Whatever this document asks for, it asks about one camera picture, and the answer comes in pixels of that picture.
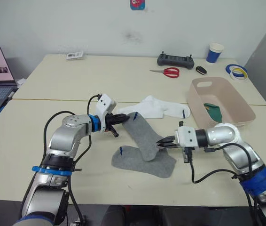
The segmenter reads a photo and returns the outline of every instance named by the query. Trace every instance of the blue paper cup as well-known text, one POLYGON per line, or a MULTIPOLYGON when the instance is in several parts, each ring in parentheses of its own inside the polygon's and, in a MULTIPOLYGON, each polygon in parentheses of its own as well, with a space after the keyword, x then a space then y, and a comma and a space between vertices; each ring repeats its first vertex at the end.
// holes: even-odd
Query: blue paper cup
POLYGON ((224 50, 224 46, 222 46, 221 44, 211 43, 209 45, 209 52, 208 52, 206 61, 211 64, 217 62, 217 59, 223 50, 224 50))

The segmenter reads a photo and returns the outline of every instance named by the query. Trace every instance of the cable connector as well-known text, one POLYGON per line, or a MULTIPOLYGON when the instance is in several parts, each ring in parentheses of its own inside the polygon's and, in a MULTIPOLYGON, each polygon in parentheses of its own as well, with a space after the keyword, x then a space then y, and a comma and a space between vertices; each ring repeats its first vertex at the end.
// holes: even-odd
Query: cable connector
POLYGON ((103 96, 103 94, 98 94, 97 95, 97 100, 100 100, 102 96, 103 96))
POLYGON ((205 152, 215 152, 216 149, 214 149, 213 147, 204 147, 204 151, 205 152))
POLYGON ((78 218, 75 222, 72 222, 69 226, 83 226, 84 224, 81 224, 80 218, 78 218))
POLYGON ((185 147, 185 148, 182 149, 184 163, 189 163, 189 162, 191 162, 193 160, 192 150, 194 150, 193 147, 185 147))

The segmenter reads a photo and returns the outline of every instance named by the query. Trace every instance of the white wall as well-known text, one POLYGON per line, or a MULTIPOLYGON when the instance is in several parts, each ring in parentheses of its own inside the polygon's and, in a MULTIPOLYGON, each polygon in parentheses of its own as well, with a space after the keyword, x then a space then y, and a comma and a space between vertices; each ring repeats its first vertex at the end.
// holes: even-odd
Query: white wall
POLYGON ((222 43, 222 58, 245 64, 266 33, 266 0, 0 0, 0 46, 17 77, 47 53, 205 57, 222 43))

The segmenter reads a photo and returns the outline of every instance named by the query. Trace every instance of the blue stitch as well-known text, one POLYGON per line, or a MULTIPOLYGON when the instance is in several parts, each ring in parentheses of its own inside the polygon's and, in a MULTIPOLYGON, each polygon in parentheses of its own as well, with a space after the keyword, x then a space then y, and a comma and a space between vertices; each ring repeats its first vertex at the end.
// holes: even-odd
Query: blue stitch
POLYGON ((135 115, 134 115, 133 121, 136 119, 136 117, 137 117, 137 112, 135 112, 135 115))

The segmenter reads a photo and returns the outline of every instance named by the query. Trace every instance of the small white box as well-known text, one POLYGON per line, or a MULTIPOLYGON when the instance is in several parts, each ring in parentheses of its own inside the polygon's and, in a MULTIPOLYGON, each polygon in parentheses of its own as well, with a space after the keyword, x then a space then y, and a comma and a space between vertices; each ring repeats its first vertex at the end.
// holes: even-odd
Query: small white box
POLYGON ((66 60, 79 60, 84 56, 84 52, 68 53, 66 54, 66 60))

